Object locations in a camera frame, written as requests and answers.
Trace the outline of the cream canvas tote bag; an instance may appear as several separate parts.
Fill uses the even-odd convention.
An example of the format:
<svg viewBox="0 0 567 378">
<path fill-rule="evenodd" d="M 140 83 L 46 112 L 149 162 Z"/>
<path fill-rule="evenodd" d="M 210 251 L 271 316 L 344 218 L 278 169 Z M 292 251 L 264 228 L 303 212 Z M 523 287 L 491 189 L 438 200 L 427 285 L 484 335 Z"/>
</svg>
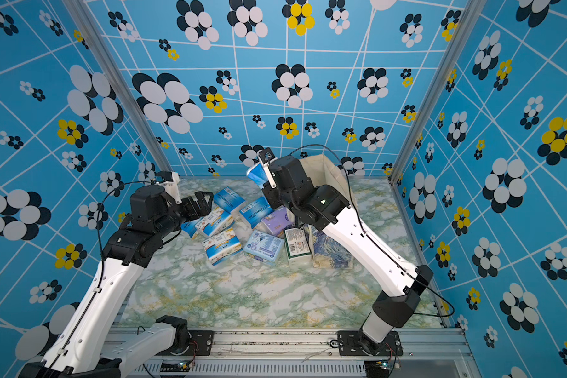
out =
<svg viewBox="0 0 567 378">
<path fill-rule="evenodd" d="M 353 267 L 351 253 L 337 239 L 324 233 L 327 226 L 337 222 L 340 211 L 350 204 L 351 190 L 345 171 L 324 154 L 301 158 L 300 163 L 318 190 L 319 200 L 325 201 L 324 205 L 315 205 L 318 210 L 317 222 L 303 226 L 313 255 L 313 266 L 350 269 Z"/>
</svg>

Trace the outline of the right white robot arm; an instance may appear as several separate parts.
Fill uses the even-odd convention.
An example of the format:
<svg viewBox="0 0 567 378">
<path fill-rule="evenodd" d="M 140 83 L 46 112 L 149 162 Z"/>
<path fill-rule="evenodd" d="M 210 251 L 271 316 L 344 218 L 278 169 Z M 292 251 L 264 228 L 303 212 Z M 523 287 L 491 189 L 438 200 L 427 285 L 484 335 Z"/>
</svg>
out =
<svg viewBox="0 0 567 378">
<path fill-rule="evenodd" d="M 264 149 L 259 154 L 266 175 L 262 192 L 270 206 L 286 207 L 302 223 L 334 239 L 381 286 L 357 341 L 365 353 L 375 355 L 389 332 L 401 329 L 415 314 L 433 272 L 407 261 L 374 233 L 360 218 L 341 170 L 325 156 L 321 160 L 313 167 L 307 159 L 277 158 Z"/>
</svg>

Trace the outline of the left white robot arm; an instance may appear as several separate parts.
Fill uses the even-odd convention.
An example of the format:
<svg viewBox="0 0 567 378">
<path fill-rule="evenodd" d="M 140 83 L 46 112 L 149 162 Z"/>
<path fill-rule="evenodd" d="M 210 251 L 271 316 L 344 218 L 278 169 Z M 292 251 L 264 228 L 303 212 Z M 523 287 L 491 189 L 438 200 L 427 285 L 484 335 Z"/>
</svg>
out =
<svg viewBox="0 0 567 378">
<path fill-rule="evenodd" d="M 174 182 L 143 186 L 130 198 L 128 219 L 101 248 L 101 261 L 86 295 L 41 362 L 29 362 L 22 377 L 126 377 L 162 351 L 183 354 L 192 345 L 187 321 L 163 316 L 114 352 L 103 345 L 135 282 L 165 237 L 182 224 L 208 215 L 214 195 L 181 198 Z"/>
</svg>

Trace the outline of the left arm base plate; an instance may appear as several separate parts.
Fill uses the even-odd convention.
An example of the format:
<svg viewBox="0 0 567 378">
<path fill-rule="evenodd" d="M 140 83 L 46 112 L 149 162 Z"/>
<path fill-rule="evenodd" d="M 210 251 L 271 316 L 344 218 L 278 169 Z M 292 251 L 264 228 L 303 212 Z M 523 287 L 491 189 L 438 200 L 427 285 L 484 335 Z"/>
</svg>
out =
<svg viewBox="0 0 567 378">
<path fill-rule="evenodd" d="M 190 331 L 186 347 L 173 346 L 165 352 L 168 356 L 206 357 L 211 355 L 214 331 Z"/>
</svg>

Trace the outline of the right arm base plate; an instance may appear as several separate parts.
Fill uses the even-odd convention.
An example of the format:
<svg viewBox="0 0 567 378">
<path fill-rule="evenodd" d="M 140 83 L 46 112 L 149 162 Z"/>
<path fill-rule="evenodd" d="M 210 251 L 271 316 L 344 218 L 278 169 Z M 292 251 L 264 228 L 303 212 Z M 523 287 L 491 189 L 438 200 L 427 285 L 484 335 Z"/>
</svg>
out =
<svg viewBox="0 0 567 378">
<path fill-rule="evenodd" d="M 375 343 L 359 331 L 338 331 L 332 340 L 342 357 L 402 357 L 403 346 L 399 334 L 390 331 L 384 340 Z"/>
</svg>

